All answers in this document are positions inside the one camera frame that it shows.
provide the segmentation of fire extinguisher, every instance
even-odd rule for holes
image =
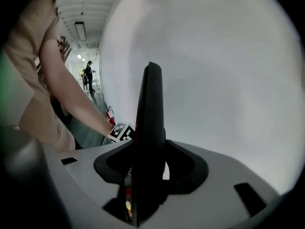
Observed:
[[[107,120],[110,122],[110,124],[115,125],[114,114],[113,114],[113,111],[111,109],[111,106],[109,106],[109,108],[107,108],[106,116],[107,116]]]

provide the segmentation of beige shirt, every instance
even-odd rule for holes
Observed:
[[[32,0],[11,30],[4,50],[34,96],[26,107],[19,127],[51,144],[59,151],[74,150],[72,134],[53,111],[48,91],[39,81],[34,60],[43,41],[58,39],[59,17],[55,0]]]

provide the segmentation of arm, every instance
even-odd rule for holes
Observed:
[[[107,136],[112,125],[92,104],[65,67],[56,40],[47,40],[42,44],[39,60],[51,92],[64,108],[86,126]]]

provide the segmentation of black mount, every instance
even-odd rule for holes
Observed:
[[[170,180],[163,181],[165,162]],[[208,165],[199,156],[166,140],[163,120],[163,86],[160,66],[149,62],[143,74],[135,140],[107,152],[94,161],[95,171],[109,183],[119,184],[117,200],[104,208],[123,219],[126,208],[124,179],[132,167],[132,223],[138,227],[169,194],[189,194],[208,176]]]

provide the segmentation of ceiling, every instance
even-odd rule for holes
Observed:
[[[86,53],[95,60],[102,31],[115,0],[56,0],[60,14],[61,34],[72,47],[72,55]],[[81,41],[74,23],[83,21],[87,40]]]

